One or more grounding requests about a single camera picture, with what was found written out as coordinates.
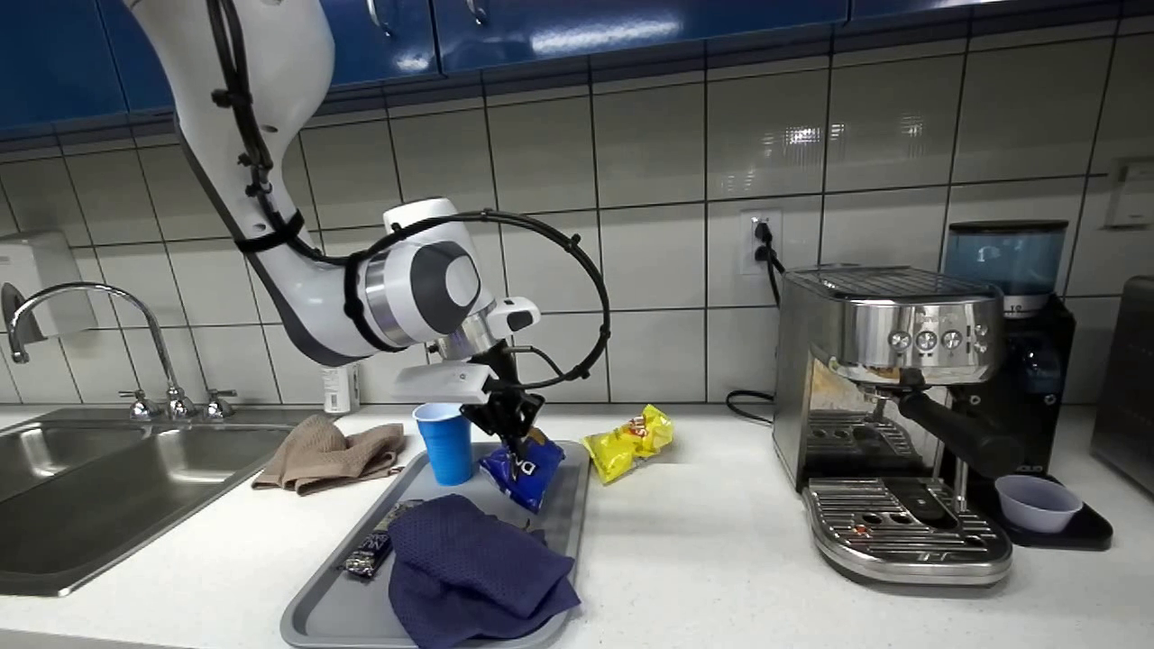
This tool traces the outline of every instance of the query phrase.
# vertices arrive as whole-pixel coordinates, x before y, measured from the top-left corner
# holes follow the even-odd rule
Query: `blue cup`
[[[432,479],[443,488],[471,479],[476,463],[460,405],[423,405],[411,419],[417,421],[417,433],[426,439]]]

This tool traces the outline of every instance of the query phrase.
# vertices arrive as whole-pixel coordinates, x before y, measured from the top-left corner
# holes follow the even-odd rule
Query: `faucet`
[[[125,289],[119,286],[108,286],[108,283],[62,283],[62,286],[50,286],[50,289],[40,289],[33,294],[28,300],[22,300],[13,310],[9,310],[9,296],[19,296],[9,286],[3,286],[3,325],[8,325],[8,343],[9,343],[9,362],[13,366],[28,366],[28,349],[26,343],[36,343],[44,338],[36,321],[33,321],[33,310],[40,303],[48,303],[50,296],[58,294],[90,294],[90,289],[99,289],[108,296],[119,296],[125,303],[132,303],[146,325],[146,334],[151,334],[151,345],[155,345],[155,357],[158,357],[158,368],[164,373],[164,413],[174,419],[188,419],[196,409],[191,399],[182,396],[180,384],[177,384],[177,373],[174,373],[174,362],[170,362],[170,345],[164,338],[158,334],[158,325],[151,316],[151,310]]]

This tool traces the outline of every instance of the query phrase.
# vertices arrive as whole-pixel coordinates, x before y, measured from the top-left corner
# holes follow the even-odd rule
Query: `metal tray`
[[[476,458],[491,453],[498,444],[476,444]],[[359,586],[341,578],[341,558],[359,550],[359,542],[389,518],[400,500],[460,493],[480,514],[491,514],[513,527],[542,532],[553,553],[578,558],[584,532],[584,497],[587,497],[587,453],[581,444],[557,444],[567,463],[557,464],[555,484],[548,488],[543,510],[533,517],[508,500],[498,484],[476,468],[470,484],[438,488],[432,468],[423,458],[371,506],[371,514],[352,527],[346,542],[325,558],[309,586],[293,598],[280,618],[280,635],[288,647],[304,649],[366,649],[366,647],[414,647],[389,605],[393,557],[379,566],[373,581]],[[553,618],[527,640],[491,641],[491,647],[543,647],[567,628],[569,613]]]

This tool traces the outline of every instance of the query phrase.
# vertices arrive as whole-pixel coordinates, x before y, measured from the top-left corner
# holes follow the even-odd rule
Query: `brown cloth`
[[[327,419],[309,415],[284,437],[278,453],[252,479],[252,488],[315,493],[321,488],[393,476],[400,474],[400,451],[400,425],[373,425],[359,437],[341,437]]]

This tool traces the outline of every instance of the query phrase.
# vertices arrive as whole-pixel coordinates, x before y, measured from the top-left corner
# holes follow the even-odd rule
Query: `white tiled wall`
[[[787,267],[938,267],[962,220],[1066,220],[1059,294],[1077,313],[1072,399],[1096,399],[1116,294],[1154,274],[1154,231],[1104,231],[1116,159],[1154,154],[1151,22],[943,41],[834,58],[483,93],[321,115],[284,182],[333,252],[366,247],[379,213],[426,195],[501,205],[581,235],[613,296],[613,343],[553,399],[721,399],[774,384],[774,306],[750,262],[753,220]],[[263,286],[164,129],[55,139],[0,154],[0,235],[66,231],[83,278],[137,294],[196,399],[321,405]],[[471,231],[494,294],[543,306],[542,345],[573,366],[593,294],[524,231]],[[95,296],[98,331],[0,366],[0,405],[108,405],[163,377],[144,321]],[[364,362],[389,399],[426,349]]]

